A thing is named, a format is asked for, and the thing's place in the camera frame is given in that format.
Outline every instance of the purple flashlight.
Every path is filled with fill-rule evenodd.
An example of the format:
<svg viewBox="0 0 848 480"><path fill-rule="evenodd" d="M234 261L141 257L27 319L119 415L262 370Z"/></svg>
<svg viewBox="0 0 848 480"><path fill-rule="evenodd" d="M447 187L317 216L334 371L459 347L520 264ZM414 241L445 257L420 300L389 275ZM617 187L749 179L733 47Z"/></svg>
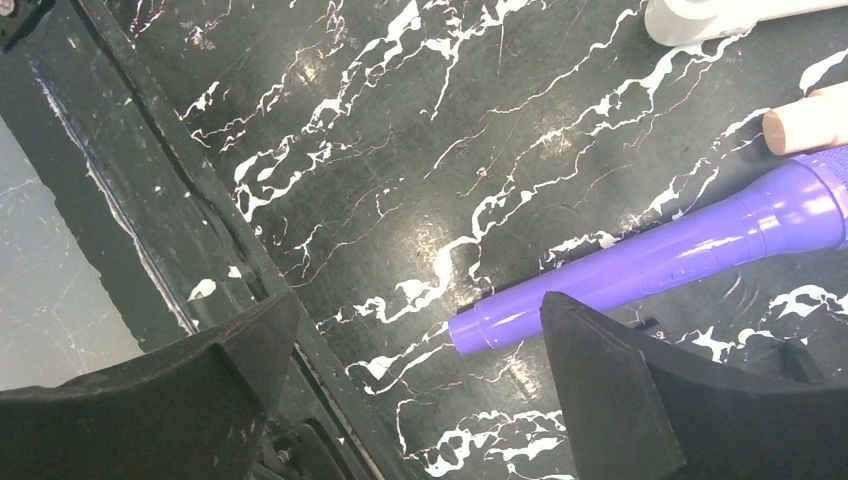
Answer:
<svg viewBox="0 0 848 480"><path fill-rule="evenodd" d="M799 155L735 195L484 298L448 323L457 350L542 333L548 291L609 310L752 260L848 244L848 146Z"/></svg>

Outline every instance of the black marble surface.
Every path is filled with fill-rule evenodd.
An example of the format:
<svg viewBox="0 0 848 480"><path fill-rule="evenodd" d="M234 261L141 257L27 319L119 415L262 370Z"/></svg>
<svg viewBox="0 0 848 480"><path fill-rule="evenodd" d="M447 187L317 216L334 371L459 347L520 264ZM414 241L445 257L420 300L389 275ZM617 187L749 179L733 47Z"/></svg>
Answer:
<svg viewBox="0 0 848 480"><path fill-rule="evenodd" d="M646 2L110 0L391 446L435 477L575 477L540 339L460 357L457 309L738 191L768 107L848 79L848 10L668 49ZM774 374L848 366L845 252L628 305Z"/></svg>

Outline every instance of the glossy black floor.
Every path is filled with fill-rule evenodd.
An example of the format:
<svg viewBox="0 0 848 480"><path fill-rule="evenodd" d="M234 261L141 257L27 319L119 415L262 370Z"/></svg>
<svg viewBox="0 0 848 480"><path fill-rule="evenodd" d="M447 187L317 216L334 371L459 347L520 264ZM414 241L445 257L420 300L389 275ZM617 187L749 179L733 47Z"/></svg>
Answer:
<svg viewBox="0 0 848 480"><path fill-rule="evenodd" d="M542 342L460 357L458 308L739 190L779 164L764 109L848 80L848 9L670 50L638 0L109 3L393 447L445 478L575 475ZM800 337L844 381L846 259L612 315L766 373Z"/></svg>

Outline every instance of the white plastic object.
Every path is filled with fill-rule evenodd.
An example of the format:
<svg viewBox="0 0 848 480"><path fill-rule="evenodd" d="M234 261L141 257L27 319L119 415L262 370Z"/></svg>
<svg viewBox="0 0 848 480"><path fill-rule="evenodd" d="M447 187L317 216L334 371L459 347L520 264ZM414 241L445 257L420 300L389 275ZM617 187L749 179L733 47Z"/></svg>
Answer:
<svg viewBox="0 0 848 480"><path fill-rule="evenodd" d="M848 5L848 0L648 0L645 28L676 47L750 30L757 22Z"/></svg>

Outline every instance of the black metal frame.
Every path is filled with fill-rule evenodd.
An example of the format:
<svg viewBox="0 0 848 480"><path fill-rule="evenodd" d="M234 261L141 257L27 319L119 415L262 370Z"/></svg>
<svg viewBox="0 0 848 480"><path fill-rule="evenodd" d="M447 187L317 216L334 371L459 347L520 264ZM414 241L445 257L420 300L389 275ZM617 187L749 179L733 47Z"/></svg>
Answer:
<svg viewBox="0 0 848 480"><path fill-rule="evenodd" d="M102 2L57 3L0 56L0 78L0 116L145 351L291 291ZM177 293L227 265L243 278L199 302ZM287 380L300 400L279 413L345 438L356 478L423 478L302 313Z"/></svg>

